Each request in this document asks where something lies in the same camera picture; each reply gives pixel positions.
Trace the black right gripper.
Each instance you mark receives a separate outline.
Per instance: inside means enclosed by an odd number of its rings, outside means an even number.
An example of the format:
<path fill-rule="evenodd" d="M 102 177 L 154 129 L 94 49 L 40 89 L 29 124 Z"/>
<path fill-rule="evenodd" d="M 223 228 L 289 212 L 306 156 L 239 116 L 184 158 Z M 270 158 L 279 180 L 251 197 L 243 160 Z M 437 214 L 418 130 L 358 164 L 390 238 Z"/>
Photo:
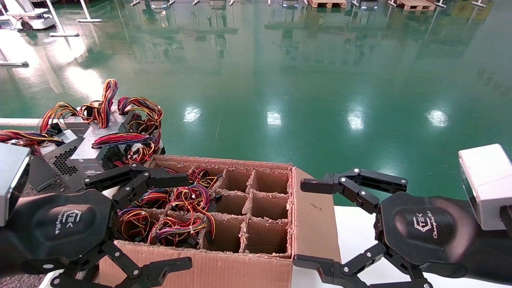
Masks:
<path fill-rule="evenodd" d="M 303 178 L 303 192 L 340 194 L 369 214 L 376 214 L 379 208 L 384 240 L 389 247 L 378 242 L 345 264 L 296 254 L 293 265 L 314 270 L 323 283 L 343 288 L 432 288 L 419 266 L 459 263 L 479 231 L 479 224 L 468 201 L 417 197 L 405 193 L 407 186 L 405 178 L 360 168 L 341 174 L 326 173 L 321 179 Z M 395 195 L 380 205 L 380 199 L 371 190 Z M 359 274 L 383 258 L 410 280 L 365 283 Z"/>

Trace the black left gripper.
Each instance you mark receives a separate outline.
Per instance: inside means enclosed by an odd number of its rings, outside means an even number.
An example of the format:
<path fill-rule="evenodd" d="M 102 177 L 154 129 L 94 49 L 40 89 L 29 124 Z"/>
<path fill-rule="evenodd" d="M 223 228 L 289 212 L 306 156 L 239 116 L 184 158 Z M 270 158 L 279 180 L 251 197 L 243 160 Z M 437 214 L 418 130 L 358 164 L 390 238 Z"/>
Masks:
<path fill-rule="evenodd" d="M 46 194 L 21 198 L 1 228 L 1 276 L 62 273 L 53 288 L 106 288 L 105 284 L 77 279 L 87 270 L 92 276 L 105 256 L 126 274 L 117 288 L 155 288 L 175 272 L 190 270 L 191 257 L 152 261 L 138 266 L 112 238 L 113 211 L 124 210 L 151 188 L 179 188 L 190 184 L 186 173 L 127 164 L 83 180 L 79 194 Z"/>

